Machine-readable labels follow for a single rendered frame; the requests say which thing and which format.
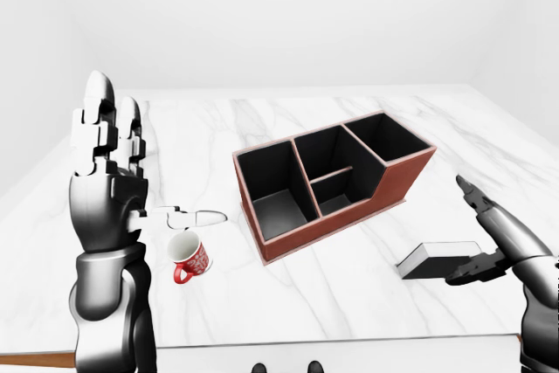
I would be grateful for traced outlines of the red-brown desk caddy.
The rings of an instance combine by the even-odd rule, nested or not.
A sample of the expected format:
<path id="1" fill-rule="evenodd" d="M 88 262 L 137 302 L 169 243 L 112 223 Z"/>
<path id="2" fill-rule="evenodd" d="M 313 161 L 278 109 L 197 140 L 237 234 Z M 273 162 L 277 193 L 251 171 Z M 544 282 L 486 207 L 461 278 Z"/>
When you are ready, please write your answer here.
<path id="1" fill-rule="evenodd" d="M 436 148 L 384 111 L 233 153 L 264 264 L 404 202 Z"/>

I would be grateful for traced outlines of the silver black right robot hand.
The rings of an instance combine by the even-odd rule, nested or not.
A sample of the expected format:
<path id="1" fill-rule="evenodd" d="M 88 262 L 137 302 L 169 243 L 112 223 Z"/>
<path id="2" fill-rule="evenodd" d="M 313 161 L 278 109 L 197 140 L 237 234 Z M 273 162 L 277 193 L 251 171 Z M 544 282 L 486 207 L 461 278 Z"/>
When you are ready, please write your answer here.
<path id="1" fill-rule="evenodd" d="M 451 286 L 488 282 L 511 268 L 533 291 L 547 287 L 555 269 L 552 251 L 517 217 L 488 197 L 480 188 L 457 175 L 464 200 L 476 211 L 476 219 L 497 246 L 491 254 L 479 253 L 445 279 Z"/>

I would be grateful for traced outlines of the red patterned mug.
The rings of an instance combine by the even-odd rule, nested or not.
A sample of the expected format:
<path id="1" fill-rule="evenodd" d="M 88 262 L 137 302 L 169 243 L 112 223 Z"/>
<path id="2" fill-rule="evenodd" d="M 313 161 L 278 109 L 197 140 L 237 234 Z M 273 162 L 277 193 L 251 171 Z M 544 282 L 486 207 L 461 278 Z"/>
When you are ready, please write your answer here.
<path id="1" fill-rule="evenodd" d="M 194 231 L 182 231 L 173 236 L 169 241 L 167 253 L 176 265 L 173 274 L 176 284 L 185 284 L 210 269 L 211 258 L 200 236 Z"/>

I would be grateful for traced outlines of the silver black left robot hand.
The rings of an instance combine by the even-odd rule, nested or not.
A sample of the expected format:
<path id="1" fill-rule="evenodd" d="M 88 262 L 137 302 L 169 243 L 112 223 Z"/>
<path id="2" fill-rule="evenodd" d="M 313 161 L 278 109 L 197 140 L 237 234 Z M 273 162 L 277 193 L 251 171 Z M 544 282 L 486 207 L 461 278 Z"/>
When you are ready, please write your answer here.
<path id="1" fill-rule="evenodd" d="M 164 206 L 146 211 L 148 180 L 141 114 L 136 101 L 114 101 L 109 78 L 94 71 L 86 83 L 84 106 L 72 116 L 73 174 L 71 220 L 85 252 L 109 252 L 132 245 L 141 230 L 183 230 L 220 224 L 220 211 L 182 211 Z"/>

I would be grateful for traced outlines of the white and black book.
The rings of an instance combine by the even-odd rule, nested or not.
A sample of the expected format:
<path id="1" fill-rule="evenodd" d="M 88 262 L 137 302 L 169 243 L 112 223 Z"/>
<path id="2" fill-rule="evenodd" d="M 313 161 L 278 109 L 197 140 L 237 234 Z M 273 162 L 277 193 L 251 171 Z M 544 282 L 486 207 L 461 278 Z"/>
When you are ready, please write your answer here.
<path id="1" fill-rule="evenodd" d="M 475 241 L 424 242 L 398 265 L 403 280 L 445 278 L 481 253 Z"/>

